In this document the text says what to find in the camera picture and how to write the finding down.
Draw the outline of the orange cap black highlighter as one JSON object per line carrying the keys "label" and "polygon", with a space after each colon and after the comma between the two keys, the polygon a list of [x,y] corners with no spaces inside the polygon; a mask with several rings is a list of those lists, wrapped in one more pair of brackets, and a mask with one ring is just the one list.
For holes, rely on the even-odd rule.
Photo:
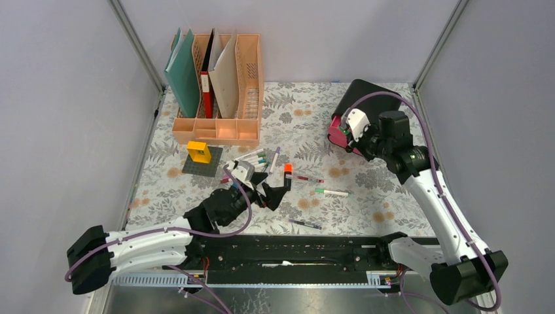
{"label": "orange cap black highlighter", "polygon": [[289,178],[289,176],[292,174],[292,170],[292,164],[285,164],[283,166],[283,183],[287,191],[291,190],[292,180]]}

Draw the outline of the red binder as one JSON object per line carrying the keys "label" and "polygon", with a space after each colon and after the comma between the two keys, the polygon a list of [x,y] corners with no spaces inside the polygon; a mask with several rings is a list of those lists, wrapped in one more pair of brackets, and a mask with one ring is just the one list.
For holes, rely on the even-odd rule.
{"label": "red binder", "polygon": [[204,112],[206,118],[213,118],[213,93],[211,90],[211,83],[209,79],[209,63],[211,58],[211,49],[213,46],[215,36],[215,29],[211,30],[209,40],[207,43],[206,52],[204,55],[203,64],[201,67],[201,87],[204,99]]}

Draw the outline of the beige kraft notebook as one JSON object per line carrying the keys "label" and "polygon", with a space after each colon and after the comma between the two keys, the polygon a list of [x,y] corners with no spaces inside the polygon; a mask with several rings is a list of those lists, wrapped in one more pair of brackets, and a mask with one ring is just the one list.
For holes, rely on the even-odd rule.
{"label": "beige kraft notebook", "polygon": [[214,30],[212,47],[209,55],[208,75],[219,113],[222,118],[235,118],[239,102],[239,86],[236,64],[237,34],[223,44],[221,35]]}

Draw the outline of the teal folder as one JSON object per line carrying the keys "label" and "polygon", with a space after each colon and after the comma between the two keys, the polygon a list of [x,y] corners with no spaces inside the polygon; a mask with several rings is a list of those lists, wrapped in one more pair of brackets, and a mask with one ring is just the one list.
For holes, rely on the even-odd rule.
{"label": "teal folder", "polygon": [[178,28],[164,69],[166,80],[185,118],[195,118],[200,103],[200,89],[192,55],[193,43],[192,31],[183,32]]}

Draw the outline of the green cap black highlighter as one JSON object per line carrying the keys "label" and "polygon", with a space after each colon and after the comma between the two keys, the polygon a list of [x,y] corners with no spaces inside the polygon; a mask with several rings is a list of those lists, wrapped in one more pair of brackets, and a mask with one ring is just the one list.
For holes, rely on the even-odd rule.
{"label": "green cap black highlighter", "polygon": [[348,126],[342,126],[339,125],[338,129],[344,134],[344,135],[349,135],[350,134],[350,130]]}

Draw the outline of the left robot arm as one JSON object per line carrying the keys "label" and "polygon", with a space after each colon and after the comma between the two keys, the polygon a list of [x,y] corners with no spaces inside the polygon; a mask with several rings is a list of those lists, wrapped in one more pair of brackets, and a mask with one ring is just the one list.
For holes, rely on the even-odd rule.
{"label": "left robot arm", "polygon": [[174,220],[151,227],[106,232],[93,226],[67,250],[69,269],[64,276],[73,294],[80,295],[105,286],[123,273],[160,266],[184,266],[188,269],[206,265],[203,238],[235,236],[247,228],[222,234],[243,212],[253,216],[253,205],[276,210],[291,190],[292,180],[283,174],[283,185],[272,187],[267,173],[255,172],[245,182],[234,179],[232,186],[218,188],[195,208]]}

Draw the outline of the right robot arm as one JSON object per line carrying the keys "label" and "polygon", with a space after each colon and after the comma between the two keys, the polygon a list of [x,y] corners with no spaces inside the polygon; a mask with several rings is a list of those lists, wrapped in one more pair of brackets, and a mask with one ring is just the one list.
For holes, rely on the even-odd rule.
{"label": "right robot arm", "polygon": [[463,217],[428,148],[413,144],[409,118],[402,111],[385,111],[371,122],[365,112],[353,109],[346,124],[348,147],[366,160],[386,162],[425,213],[442,249],[436,253],[401,236],[376,250],[376,263],[386,270],[402,264],[417,272],[446,305],[497,290],[507,257],[491,251]]}

